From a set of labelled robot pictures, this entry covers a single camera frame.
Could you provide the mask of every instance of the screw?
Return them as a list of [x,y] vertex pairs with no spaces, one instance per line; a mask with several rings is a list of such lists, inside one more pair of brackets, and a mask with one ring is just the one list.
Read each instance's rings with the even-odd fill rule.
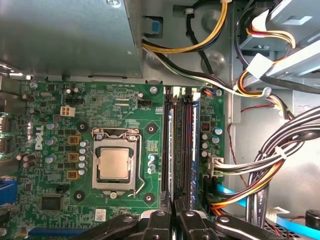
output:
[[217,91],[215,91],[215,95],[217,95],[218,97],[220,97],[222,95],[222,90],[218,89]]
[[104,136],[102,134],[95,135],[95,140],[101,141],[102,139],[104,139]]
[[159,217],[162,217],[162,216],[165,215],[165,212],[164,211],[159,211],[156,215],[159,216]]
[[121,6],[121,3],[118,0],[107,0],[106,3],[112,6],[113,8],[120,8]]
[[5,236],[5,235],[7,235],[7,229],[5,229],[5,228],[0,228],[0,236]]
[[229,222],[229,218],[225,217],[225,216],[222,216],[220,219],[220,222],[222,223],[228,223]]
[[131,217],[131,216],[126,216],[124,219],[123,219],[123,221],[125,222],[125,223],[130,223],[130,222],[132,222],[134,219]]
[[117,196],[118,196],[118,195],[117,195],[117,193],[116,193],[115,191],[113,191],[113,192],[110,193],[110,198],[111,198],[111,199],[116,199]]
[[38,84],[36,83],[36,82],[30,82],[30,84],[29,84],[29,87],[31,88],[31,89],[36,89],[37,87],[38,87]]
[[188,217],[192,217],[195,215],[195,213],[193,211],[187,211],[185,215],[187,215]]
[[136,140],[137,140],[136,136],[129,136],[129,141],[134,142]]
[[150,87],[150,93],[156,94],[158,92],[158,88],[156,86]]

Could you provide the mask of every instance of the white connector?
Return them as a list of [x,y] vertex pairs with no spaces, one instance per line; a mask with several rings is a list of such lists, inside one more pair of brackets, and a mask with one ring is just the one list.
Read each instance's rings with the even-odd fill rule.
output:
[[74,117],[76,113],[75,107],[62,106],[60,108],[60,116],[63,117]]

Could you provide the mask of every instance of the blue port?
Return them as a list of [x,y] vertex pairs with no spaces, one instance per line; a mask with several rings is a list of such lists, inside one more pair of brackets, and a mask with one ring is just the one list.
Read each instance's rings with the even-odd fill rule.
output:
[[73,237],[87,229],[72,228],[45,228],[35,227],[28,232],[28,237]]
[[14,204],[17,201],[18,183],[16,180],[0,181],[0,206]]

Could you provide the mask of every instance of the cpu socket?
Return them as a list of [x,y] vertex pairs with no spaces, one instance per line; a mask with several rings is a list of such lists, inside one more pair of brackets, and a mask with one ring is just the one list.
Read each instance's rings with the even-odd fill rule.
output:
[[117,196],[136,191],[141,135],[138,129],[94,128],[92,130],[92,188]]

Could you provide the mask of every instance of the motherboard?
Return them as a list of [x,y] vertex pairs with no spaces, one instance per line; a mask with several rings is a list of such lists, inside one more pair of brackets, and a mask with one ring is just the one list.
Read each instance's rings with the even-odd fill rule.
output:
[[2,159],[19,162],[16,202],[0,209],[10,215],[5,239],[74,236],[158,209],[161,191],[198,209],[211,159],[223,159],[219,91],[22,81],[26,113],[0,124]]

